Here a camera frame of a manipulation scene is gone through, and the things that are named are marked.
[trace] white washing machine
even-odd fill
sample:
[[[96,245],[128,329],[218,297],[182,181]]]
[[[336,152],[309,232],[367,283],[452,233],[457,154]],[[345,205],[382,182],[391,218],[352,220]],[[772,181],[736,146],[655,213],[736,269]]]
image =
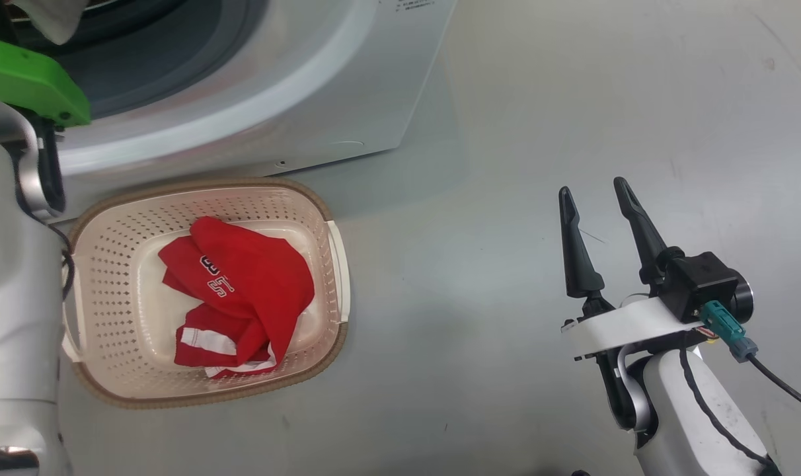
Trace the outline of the white washing machine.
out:
[[[22,21],[87,94],[62,133],[64,219],[141,184],[264,175],[397,147],[455,0],[100,0],[66,45]]]

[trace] clothing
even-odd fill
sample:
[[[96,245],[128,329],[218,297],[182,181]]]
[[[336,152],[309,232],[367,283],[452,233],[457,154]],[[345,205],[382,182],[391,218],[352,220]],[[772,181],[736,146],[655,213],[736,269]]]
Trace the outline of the clothing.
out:
[[[80,23],[87,0],[5,0],[28,13],[33,25],[47,39],[62,45]]]
[[[284,239],[211,217],[190,233],[159,252],[163,283],[204,302],[177,329],[174,362],[214,379],[273,370],[315,296],[307,261]]]

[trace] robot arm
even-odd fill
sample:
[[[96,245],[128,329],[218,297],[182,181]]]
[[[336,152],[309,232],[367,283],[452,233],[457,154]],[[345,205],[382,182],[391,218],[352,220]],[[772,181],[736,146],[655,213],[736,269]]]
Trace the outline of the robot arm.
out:
[[[578,229],[579,213],[564,187],[560,217],[566,289],[571,298],[586,299],[582,317],[568,319],[562,328],[574,345],[575,360],[596,360],[615,421],[635,434],[635,455],[646,476],[779,474],[726,390],[688,351],[706,340],[700,316],[711,309],[707,303],[720,302],[741,322],[750,319],[747,281],[712,253],[686,257],[679,248],[666,247],[626,180],[615,179],[615,192],[630,221],[642,261],[639,274],[650,286],[650,297],[619,309],[603,299],[603,278],[591,265]],[[755,352],[743,331],[739,340],[730,340],[741,355]],[[625,363],[628,355],[643,350],[650,355]]]
[[[0,474],[65,474],[56,407],[61,242],[22,210],[16,181],[0,144]]]
[[[56,405],[63,243],[39,220],[65,208],[54,130],[87,123],[83,92],[17,46],[0,0],[0,474],[71,473]]]

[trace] floor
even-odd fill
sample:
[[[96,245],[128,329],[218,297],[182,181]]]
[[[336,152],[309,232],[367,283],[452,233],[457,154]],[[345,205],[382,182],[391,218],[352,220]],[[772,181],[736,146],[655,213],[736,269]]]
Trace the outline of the floor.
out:
[[[345,239],[335,363],[259,397],[128,412],[66,362],[75,473],[639,474],[596,366],[558,331],[580,308],[564,295],[564,184],[604,295],[643,290],[617,175],[667,243],[751,281],[748,335],[801,391],[801,0],[460,0],[404,144],[291,175]],[[801,474],[801,408],[719,344],[703,352]]]

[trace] blue connector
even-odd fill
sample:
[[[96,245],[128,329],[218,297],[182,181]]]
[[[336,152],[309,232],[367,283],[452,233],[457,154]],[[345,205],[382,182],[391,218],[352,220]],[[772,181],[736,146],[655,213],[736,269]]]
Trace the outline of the blue connector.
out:
[[[759,352],[756,343],[745,337],[741,323],[720,302],[707,302],[700,310],[700,320],[707,329],[723,338],[738,362],[747,362],[749,356],[756,356],[756,352]]]

